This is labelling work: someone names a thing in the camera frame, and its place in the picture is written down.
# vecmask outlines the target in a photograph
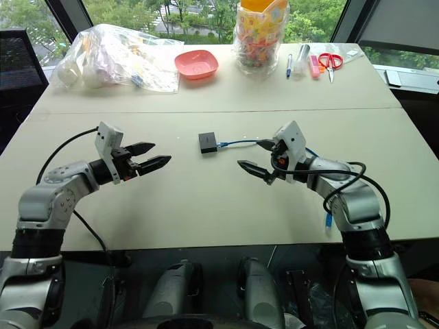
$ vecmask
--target scissor handle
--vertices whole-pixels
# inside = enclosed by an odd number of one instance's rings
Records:
[[[334,70],[340,68],[343,65],[343,57],[337,55],[336,53],[321,53],[318,56],[318,61],[326,68],[329,67],[330,64],[332,64],[332,68]]]

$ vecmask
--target red scissors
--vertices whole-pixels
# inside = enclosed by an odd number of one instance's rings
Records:
[[[343,57],[336,53],[321,53],[318,56],[318,62],[327,68],[329,72],[329,81],[334,81],[334,70],[338,70],[343,65]]]

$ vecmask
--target plastic bag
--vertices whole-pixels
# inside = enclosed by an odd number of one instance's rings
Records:
[[[336,53],[343,57],[343,64],[347,64],[364,56],[364,52],[355,43],[309,43],[310,53],[319,56],[321,53]]]
[[[288,17],[286,0],[274,0],[263,12],[238,3],[233,49],[242,72],[266,77],[275,70]]]
[[[335,328],[332,320],[332,298],[320,284],[314,283],[309,289],[309,302],[316,329]],[[337,320],[339,329],[357,328],[349,311],[339,302],[337,303]]]
[[[80,32],[51,76],[56,86],[99,88],[132,84],[158,92],[176,92],[174,59],[183,42],[99,24]]]

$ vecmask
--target clear plastic bag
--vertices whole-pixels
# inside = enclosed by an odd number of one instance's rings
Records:
[[[183,42],[99,24],[80,32],[54,70],[51,83],[73,88],[135,84],[156,92],[176,92],[174,59]]]
[[[309,43],[310,53],[319,56],[321,53],[336,53],[343,57],[343,64],[347,64],[364,56],[364,52],[356,43]]]
[[[242,72],[266,77],[275,70],[288,17],[285,0],[274,0],[263,12],[238,4],[233,49]]]

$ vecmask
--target pink eraser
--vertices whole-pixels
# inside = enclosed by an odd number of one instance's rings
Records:
[[[313,78],[320,77],[320,69],[318,67],[318,60],[316,55],[310,55],[309,60],[309,70],[311,71],[311,76]]]

